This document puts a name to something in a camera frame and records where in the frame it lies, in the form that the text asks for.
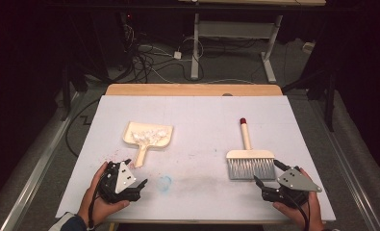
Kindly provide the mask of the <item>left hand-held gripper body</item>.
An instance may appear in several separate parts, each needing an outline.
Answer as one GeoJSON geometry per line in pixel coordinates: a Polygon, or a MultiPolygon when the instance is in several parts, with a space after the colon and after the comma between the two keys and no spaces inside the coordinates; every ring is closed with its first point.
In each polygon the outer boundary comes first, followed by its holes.
{"type": "Polygon", "coordinates": [[[138,201],[140,191],[133,187],[137,178],[123,162],[109,162],[98,183],[99,196],[107,203],[138,201]]]}

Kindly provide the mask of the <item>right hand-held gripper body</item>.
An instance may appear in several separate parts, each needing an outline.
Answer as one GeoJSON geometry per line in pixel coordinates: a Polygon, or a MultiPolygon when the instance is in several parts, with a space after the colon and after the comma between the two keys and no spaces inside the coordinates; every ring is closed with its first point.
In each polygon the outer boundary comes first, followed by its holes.
{"type": "Polygon", "coordinates": [[[277,189],[267,187],[262,192],[262,199],[269,202],[280,202],[289,207],[304,205],[309,198],[309,192],[321,193],[322,187],[303,175],[298,167],[291,167],[277,178],[277,189]]]}

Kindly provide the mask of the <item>cream plastic dustpan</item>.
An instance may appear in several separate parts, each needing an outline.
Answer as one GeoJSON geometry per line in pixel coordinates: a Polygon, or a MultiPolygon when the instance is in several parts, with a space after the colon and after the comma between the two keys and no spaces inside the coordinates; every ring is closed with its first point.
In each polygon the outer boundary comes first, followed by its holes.
{"type": "Polygon", "coordinates": [[[131,145],[135,145],[138,148],[138,152],[134,161],[134,167],[142,167],[144,164],[144,159],[146,152],[149,148],[163,148],[170,144],[171,137],[173,134],[173,127],[170,125],[160,125],[160,124],[149,124],[149,123],[138,123],[134,121],[129,121],[123,134],[123,140],[131,145]],[[166,129],[168,135],[158,141],[156,144],[144,144],[138,143],[133,140],[131,137],[132,132],[140,132],[145,130],[154,130],[154,129],[166,129]]]}

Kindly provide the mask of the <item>cream hand brush grey bristles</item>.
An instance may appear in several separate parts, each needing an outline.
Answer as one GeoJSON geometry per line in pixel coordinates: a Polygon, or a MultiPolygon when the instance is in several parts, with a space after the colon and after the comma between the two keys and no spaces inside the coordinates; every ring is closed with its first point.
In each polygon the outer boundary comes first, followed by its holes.
{"type": "Polygon", "coordinates": [[[226,154],[231,180],[273,180],[275,178],[274,154],[268,150],[257,150],[251,146],[248,124],[240,119],[243,150],[231,150],[226,154]]]}

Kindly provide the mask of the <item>pile of white paper scraps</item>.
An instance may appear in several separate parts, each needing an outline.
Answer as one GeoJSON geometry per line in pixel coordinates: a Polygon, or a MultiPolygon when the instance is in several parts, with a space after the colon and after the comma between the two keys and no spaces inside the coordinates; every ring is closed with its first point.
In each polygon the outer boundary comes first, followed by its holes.
{"type": "Polygon", "coordinates": [[[168,131],[166,129],[145,130],[131,133],[131,137],[134,141],[144,144],[156,144],[167,135],[168,131]]]}

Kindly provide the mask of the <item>person's right hand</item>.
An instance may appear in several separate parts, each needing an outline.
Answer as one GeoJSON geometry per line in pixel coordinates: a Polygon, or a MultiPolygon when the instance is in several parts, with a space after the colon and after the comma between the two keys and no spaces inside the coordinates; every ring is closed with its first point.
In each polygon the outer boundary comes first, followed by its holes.
{"type": "Polygon", "coordinates": [[[309,192],[308,202],[302,206],[307,218],[304,218],[298,209],[290,208],[280,202],[273,202],[272,206],[289,218],[301,231],[323,231],[325,228],[315,192],[309,192]]]}

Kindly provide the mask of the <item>person's left hand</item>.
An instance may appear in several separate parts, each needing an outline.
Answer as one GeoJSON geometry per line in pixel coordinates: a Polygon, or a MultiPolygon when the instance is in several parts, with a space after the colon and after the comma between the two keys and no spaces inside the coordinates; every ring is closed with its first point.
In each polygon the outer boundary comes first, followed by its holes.
{"type": "Polygon", "coordinates": [[[93,199],[96,186],[100,180],[100,177],[107,168],[108,163],[105,162],[94,174],[89,187],[87,188],[80,208],[77,212],[89,217],[89,221],[93,221],[93,225],[96,226],[102,223],[109,215],[112,215],[130,205],[128,200],[122,200],[114,204],[109,204],[101,197],[93,199]]]}

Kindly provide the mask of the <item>black metal stand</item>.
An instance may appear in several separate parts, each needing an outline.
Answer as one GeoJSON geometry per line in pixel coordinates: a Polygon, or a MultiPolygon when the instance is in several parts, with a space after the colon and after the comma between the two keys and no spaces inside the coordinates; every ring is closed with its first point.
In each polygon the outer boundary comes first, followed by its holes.
{"type": "Polygon", "coordinates": [[[77,92],[86,92],[88,84],[85,75],[78,64],[67,61],[62,69],[62,93],[63,93],[63,115],[62,121],[65,121],[71,110],[70,86],[77,92]]]}
{"type": "Polygon", "coordinates": [[[294,89],[305,89],[309,100],[324,100],[323,118],[330,132],[333,128],[333,111],[336,87],[336,72],[321,69],[307,77],[300,78],[281,88],[281,92],[287,93],[294,89]]]}

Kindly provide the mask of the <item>aluminium floor rail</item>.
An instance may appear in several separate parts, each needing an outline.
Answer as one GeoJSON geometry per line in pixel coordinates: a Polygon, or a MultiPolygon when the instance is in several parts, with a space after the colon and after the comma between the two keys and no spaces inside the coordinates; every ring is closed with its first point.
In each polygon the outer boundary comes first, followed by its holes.
{"type": "Polygon", "coordinates": [[[56,148],[84,97],[83,92],[73,94],[70,101],[70,111],[58,113],[48,122],[33,143],[32,148],[27,152],[27,160],[20,163],[19,169],[27,168],[30,173],[27,174],[27,180],[23,184],[22,191],[3,222],[0,231],[16,231],[18,229],[55,157],[56,148]]]}
{"type": "Polygon", "coordinates": [[[380,220],[375,214],[370,200],[366,194],[366,191],[360,184],[359,179],[354,174],[354,171],[345,157],[345,153],[342,150],[335,134],[331,132],[323,119],[323,112],[320,108],[320,105],[316,101],[311,101],[310,105],[316,115],[317,120],[321,124],[322,129],[325,131],[327,139],[331,142],[333,146],[333,151],[335,153],[335,159],[339,169],[342,171],[342,177],[349,188],[349,191],[353,197],[353,200],[356,203],[359,212],[364,219],[367,229],[369,231],[380,231],[380,220]]]}

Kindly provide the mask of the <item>white metal frame desk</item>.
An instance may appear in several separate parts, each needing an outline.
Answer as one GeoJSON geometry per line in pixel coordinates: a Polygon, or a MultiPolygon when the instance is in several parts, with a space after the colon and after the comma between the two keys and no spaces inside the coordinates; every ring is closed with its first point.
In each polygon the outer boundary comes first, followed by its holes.
{"type": "MultiPolygon", "coordinates": [[[[297,7],[299,10],[314,7],[323,7],[326,0],[179,0],[191,3],[194,7],[207,7],[217,4],[219,7],[230,5],[241,7],[279,7],[285,10],[288,7],[297,7]]],[[[201,74],[200,58],[204,47],[201,38],[229,38],[229,39],[267,39],[265,52],[260,54],[261,63],[266,72],[267,80],[271,84],[277,82],[273,72],[270,55],[276,41],[283,19],[282,13],[277,13],[270,22],[236,22],[234,19],[201,19],[200,13],[194,14],[193,22],[193,48],[191,55],[190,78],[198,80],[201,74]]]]}

